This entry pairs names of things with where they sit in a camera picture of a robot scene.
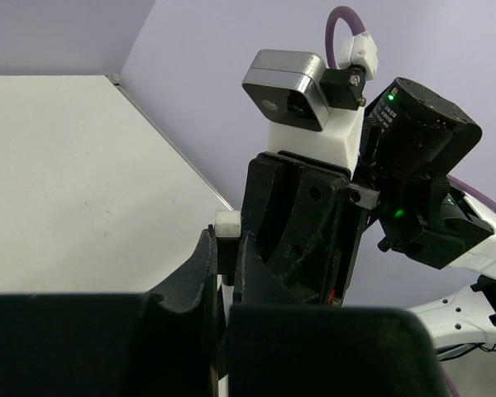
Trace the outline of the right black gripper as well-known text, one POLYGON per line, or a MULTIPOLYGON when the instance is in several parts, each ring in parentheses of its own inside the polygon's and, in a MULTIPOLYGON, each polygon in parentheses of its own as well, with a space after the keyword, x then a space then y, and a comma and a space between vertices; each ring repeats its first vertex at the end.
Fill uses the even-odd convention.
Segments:
POLYGON ((355 170, 265 152, 249 165, 242 229, 291 295, 340 304, 364 231, 381 251, 442 269, 492 234, 449 180, 481 128, 457 105, 397 78, 365 111, 355 170))

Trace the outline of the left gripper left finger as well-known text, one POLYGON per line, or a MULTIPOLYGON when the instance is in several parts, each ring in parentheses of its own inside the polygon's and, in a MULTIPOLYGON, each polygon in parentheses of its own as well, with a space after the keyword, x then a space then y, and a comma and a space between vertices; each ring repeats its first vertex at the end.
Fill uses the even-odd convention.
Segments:
POLYGON ((215 396, 217 239, 145 293, 0 294, 0 396, 215 396))

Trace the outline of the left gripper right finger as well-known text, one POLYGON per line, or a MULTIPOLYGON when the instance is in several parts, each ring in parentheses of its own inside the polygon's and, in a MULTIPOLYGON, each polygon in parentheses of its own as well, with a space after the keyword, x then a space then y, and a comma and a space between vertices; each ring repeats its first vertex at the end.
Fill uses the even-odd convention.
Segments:
POLYGON ((230 396, 447 396, 426 329, 402 309, 299 303, 241 238, 227 328, 230 396))

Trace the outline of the white marker black tip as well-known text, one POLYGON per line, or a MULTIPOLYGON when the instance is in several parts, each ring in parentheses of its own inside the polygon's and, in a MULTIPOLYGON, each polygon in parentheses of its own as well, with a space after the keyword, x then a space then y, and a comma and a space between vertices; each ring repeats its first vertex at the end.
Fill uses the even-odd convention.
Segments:
POLYGON ((227 350, 228 350, 228 325, 230 319, 230 309, 233 304, 233 291, 234 286, 227 283, 225 275, 221 278, 220 289, 222 305, 219 308, 219 343, 218 343, 218 357, 217 357, 217 370, 218 370, 218 395, 228 396, 228 363, 227 363, 227 350))

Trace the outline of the black pen cap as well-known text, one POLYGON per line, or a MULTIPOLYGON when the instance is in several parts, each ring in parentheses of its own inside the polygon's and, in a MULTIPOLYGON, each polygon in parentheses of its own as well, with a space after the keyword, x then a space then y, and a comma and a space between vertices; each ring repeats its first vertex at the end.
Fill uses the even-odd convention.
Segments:
POLYGON ((224 285, 233 286, 241 240, 241 212, 217 211, 214 232, 217 239, 218 274, 224 285))

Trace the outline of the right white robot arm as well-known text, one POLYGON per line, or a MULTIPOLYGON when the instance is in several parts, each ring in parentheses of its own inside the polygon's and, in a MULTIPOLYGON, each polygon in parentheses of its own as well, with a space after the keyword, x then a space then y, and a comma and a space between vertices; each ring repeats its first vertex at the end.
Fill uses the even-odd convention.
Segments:
POLYGON ((482 136, 476 122, 400 77, 368 106, 357 73, 242 86, 270 121, 270 143, 247 175, 240 300, 341 304, 376 224, 381 251, 474 275, 411 309, 440 355, 496 350, 496 204, 451 175, 482 136))

